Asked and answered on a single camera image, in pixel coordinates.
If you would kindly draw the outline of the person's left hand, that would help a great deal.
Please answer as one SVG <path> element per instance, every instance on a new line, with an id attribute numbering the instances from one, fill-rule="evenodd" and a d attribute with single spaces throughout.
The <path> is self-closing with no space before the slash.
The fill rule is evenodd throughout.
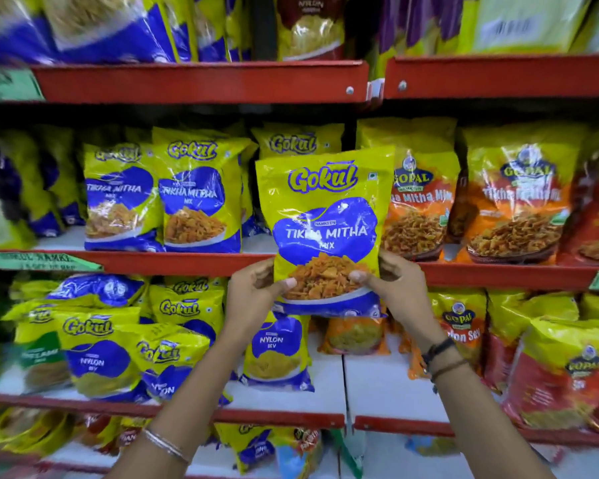
<path id="1" fill-rule="evenodd" d="M 273 277 L 273 258 L 261 260 L 234 273 L 227 287 L 225 325 L 221 341 L 230 342 L 243 352 L 261 329 L 274 302 L 261 290 L 261 279 Z"/>

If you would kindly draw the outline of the yellow blue snack packet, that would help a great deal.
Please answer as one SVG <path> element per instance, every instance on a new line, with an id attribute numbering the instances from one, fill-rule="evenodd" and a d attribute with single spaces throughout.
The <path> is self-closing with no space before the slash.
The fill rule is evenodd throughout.
<path id="1" fill-rule="evenodd" d="M 382 315 L 380 297 L 349 274 L 379 275 L 395 152 L 385 145 L 256 161 L 261 211 L 278 248 L 273 278 L 296 282 L 276 298 L 274 312 Z"/>

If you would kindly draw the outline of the person's left forearm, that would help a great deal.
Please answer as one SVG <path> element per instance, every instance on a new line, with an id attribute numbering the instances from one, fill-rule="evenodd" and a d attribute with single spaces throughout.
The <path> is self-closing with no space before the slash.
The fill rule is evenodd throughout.
<path id="1" fill-rule="evenodd" d="M 221 341 L 220 335 L 147 428 L 193 459 L 242 353 L 230 342 Z M 188 467 L 141 433 L 103 479 L 183 479 Z"/>

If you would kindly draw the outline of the black wrist band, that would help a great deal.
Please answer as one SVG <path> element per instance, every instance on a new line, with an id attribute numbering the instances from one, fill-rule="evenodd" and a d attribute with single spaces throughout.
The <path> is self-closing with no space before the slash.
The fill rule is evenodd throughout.
<path id="1" fill-rule="evenodd" d="M 451 337 L 447 337 L 443 341 L 441 341 L 437 344 L 431 345 L 431 347 L 429 348 L 429 350 L 427 352 L 422 353 L 422 366 L 425 368 L 425 370 L 427 370 L 427 371 L 430 370 L 432 361 L 437 356 L 439 356 L 440 354 L 444 353 L 445 351 L 447 351 L 448 349 L 451 349 L 453 347 L 455 347 L 455 341 Z"/>

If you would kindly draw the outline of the thin brown wrist band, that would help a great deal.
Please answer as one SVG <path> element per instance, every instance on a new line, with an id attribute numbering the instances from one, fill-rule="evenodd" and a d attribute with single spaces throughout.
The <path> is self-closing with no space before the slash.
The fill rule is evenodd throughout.
<path id="1" fill-rule="evenodd" d="M 470 363 L 467 362 L 466 360 L 458 360 L 454 363 L 450 363 L 447 364 L 443 367 L 441 367 L 440 369 L 436 370 L 434 373 L 432 373 L 431 375 L 431 382 L 436 386 L 437 385 L 437 380 L 447 374 L 448 372 L 454 371 L 460 367 L 463 367 L 464 365 L 467 365 L 470 367 Z"/>

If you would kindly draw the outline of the row of yellow blue packets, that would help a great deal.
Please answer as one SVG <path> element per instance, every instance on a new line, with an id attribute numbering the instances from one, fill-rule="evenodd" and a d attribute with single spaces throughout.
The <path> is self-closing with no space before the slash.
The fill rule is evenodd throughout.
<path id="1" fill-rule="evenodd" d="M 154 127 L 149 142 L 83 148 L 86 251 L 241 252 L 255 140 Z"/>

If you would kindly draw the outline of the small yellow blue packet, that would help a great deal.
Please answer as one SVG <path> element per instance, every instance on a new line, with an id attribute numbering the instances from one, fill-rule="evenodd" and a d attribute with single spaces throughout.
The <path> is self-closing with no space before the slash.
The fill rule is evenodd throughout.
<path id="1" fill-rule="evenodd" d="M 220 443 L 234 453 L 240 475 L 275 458 L 272 426 L 216 422 L 214 427 Z"/>

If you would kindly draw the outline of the green white packet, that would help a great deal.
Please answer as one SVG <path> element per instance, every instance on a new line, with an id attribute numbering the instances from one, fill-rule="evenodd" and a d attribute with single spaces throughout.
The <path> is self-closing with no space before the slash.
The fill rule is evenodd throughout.
<path id="1" fill-rule="evenodd" d="M 354 428 L 332 428 L 328 435 L 340 462 L 342 479 L 364 479 L 367 433 Z"/>

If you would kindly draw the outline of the flat blue packet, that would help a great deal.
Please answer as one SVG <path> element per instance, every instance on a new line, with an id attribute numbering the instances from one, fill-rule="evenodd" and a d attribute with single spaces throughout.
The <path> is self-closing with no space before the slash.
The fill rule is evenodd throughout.
<path id="1" fill-rule="evenodd" d="M 461 453 L 452 437 L 408 435 L 405 447 L 422 457 L 448 457 Z"/>

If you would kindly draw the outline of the pile of yellow blue packets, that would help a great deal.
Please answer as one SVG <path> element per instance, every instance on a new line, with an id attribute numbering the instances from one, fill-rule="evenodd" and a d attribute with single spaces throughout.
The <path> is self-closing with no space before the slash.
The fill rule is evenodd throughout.
<path id="1" fill-rule="evenodd" d="M 220 292 L 202 294 L 192 304 L 208 303 L 208 298 L 219 298 L 225 306 L 228 285 Z M 130 401 L 140 392 L 157 402 L 172 400 L 192 370 L 216 343 L 225 325 L 225 310 L 219 313 L 219 328 L 215 320 L 195 320 L 193 328 L 172 321 L 142 324 L 139 308 L 112 308 L 109 310 L 53 311 L 58 328 L 59 342 L 66 355 L 72 379 L 78 391 L 88 397 Z M 277 324 L 282 331 L 291 326 L 292 336 L 298 345 L 288 353 L 281 350 L 282 343 L 274 342 L 264 349 L 265 359 L 271 359 L 282 370 L 303 365 L 301 376 L 307 375 L 308 363 L 303 321 L 299 316 L 280 318 L 271 310 L 261 329 L 243 351 L 252 350 L 257 334 L 274 330 Z"/>

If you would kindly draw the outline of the silver bangle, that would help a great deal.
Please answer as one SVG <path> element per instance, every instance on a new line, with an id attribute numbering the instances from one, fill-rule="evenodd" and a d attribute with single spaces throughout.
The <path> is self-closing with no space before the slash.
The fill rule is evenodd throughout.
<path id="1" fill-rule="evenodd" d="M 167 454 L 169 454 L 170 456 L 178 459 L 179 461 L 183 462 L 187 467 L 191 464 L 192 462 L 192 458 L 188 457 L 184 454 L 184 451 L 176 446 L 175 444 L 171 443 L 170 441 L 168 441 L 166 438 L 153 433 L 152 431 L 150 431 L 150 429 L 148 428 L 144 428 L 142 431 L 144 437 L 151 443 L 153 444 L 155 447 L 158 447 L 159 449 L 163 450 L 164 452 L 166 452 Z"/>

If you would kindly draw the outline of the small red yellow packet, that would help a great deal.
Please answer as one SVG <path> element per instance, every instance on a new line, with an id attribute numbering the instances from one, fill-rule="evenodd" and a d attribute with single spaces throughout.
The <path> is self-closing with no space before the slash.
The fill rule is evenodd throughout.
<path id="1" fill-rule="evenodd" d="M 144 417 L 86 414 L 78 422 L 74 441 L 101 455 L 116 457 L 150 422 Z"/>

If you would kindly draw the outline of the purple snack packets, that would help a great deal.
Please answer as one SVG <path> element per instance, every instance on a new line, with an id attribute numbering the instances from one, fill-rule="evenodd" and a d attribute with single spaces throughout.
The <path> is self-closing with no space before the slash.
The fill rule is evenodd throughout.
<path id="1" fill-rule="evenodd" d="M 481 0 L 381 0 L 380 57 L 467 55 L 473 51 Z"/>

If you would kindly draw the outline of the clear yellow snack packet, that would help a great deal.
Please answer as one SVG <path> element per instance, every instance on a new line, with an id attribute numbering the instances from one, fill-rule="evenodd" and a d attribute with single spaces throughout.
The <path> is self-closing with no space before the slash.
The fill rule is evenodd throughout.
<path id="1" fill-rule="evenodd" d="M 77 419 L 55 409 L 0 409 L 0 450 L 46 457 L 72 440 Z"/>

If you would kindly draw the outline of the row of blue white packets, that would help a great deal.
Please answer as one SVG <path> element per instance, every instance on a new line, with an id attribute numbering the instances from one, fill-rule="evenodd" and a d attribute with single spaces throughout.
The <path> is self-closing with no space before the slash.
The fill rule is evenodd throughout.
<path id="1" fill-rule="evenodd" d="M 0 0 L 0 65 L 239 63 L 245 0 Z"/>

